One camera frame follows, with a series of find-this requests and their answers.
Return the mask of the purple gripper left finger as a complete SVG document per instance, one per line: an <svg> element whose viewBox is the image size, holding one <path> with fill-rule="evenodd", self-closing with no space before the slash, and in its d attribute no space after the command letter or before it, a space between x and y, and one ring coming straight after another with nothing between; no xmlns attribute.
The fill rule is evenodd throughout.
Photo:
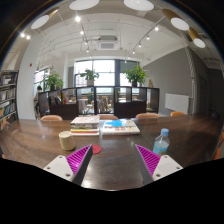
<svg viewBox="0 0 224 224"><path fill-rule="evenodd" d="M44 170L81 185L92 154L92 145L87 145L68 156L57 156L44 167Z"/></svg>

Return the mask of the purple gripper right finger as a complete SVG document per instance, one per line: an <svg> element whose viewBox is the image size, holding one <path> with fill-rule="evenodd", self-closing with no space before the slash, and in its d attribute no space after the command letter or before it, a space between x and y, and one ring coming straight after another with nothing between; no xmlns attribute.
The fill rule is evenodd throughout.
<svg viewBox="0 0 224 224"><path fill-rule="evenodd" d="M182 166L168 155L159 156L140 145L135 147L135 155L145 185L182 169Z"/></svg>

